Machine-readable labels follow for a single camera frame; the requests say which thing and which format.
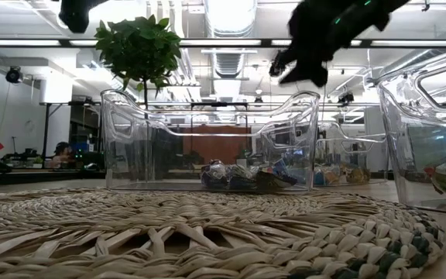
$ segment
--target potted plant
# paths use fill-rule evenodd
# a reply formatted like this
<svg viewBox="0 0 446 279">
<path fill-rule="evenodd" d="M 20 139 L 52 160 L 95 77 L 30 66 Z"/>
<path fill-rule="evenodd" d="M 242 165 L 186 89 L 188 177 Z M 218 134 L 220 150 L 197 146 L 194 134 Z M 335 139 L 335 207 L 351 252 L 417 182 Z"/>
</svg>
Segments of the potted plant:
<svg viewBox="0 0 446 279">
<path fill-rule="evenodd" d="M 181 56 L 180 37 L 168 30 L 169 19 L 156 22 L 154 15 L 107 24 L 101 21 L 95 35 L 100 60 L 123 79 L 123 90 L 131 80 L 139 82 L 137 90 L 144 90 L 147 108 L 147 82 L 156 86 L 156 97 L 161 88 L 170 85 L 168 77 Z"/>
</svg>

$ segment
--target floor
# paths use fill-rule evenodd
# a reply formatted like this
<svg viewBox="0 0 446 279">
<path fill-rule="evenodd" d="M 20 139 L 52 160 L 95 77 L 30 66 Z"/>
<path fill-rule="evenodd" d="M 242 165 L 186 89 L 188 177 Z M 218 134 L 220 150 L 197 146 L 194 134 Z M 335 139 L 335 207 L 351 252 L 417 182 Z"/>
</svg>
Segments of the floor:
<svg viewBox="0 0 446 279">
<path fill-rule="evenodd" d="M 104 180 L 76 180 L 76 181 L 56 181 L 35 184 L 16 184 L 0 186 L 0 193 L 10 191 L 25 191 L 38 189 L 54 189 L 54 188 L 96 188 L 105 187 Z M 360 195 L 372 196 L 388 201 L 397 201 L 395 185 L 392 181 L 386 184 L 370 184 L 359 186 L 343 186 L 328 188 L 329 191 L 340 191 L 348 193 L 357 193 Z M 446 232 L 446 214 L 430 212 L 436 220 L 443 226 Z M 446 278 L 446 255 L 432 267 L 427 268 L 420 276 L 424 279 L 440 279 Z"/>
</svg>

